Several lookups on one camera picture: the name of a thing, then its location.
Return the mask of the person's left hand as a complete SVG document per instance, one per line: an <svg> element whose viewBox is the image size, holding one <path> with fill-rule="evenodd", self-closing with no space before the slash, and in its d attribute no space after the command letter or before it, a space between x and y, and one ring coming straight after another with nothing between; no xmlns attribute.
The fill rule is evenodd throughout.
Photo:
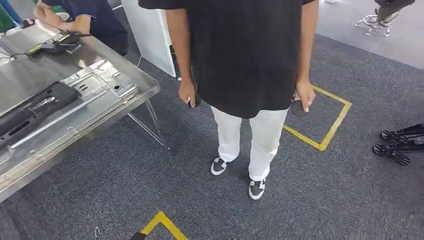
<svg viewBox="0 0 424 240"><path fill-rule="evenodd" d="M296 82L294 100L300 101L305 113L309 113L315 97L313 86L308 79L301 79Z"/></svg>

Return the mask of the person's right hand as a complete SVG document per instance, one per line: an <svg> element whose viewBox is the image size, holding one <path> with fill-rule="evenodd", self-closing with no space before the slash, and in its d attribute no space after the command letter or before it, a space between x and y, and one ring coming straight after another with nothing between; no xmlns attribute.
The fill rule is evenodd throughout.
<svg viewBox="0 0 424 240"><path fill-rule="evenodd" d="M181 78L178 94L181 101L188 105L189 108L194 109L197 107L197 91L191 78Z"/></svg>

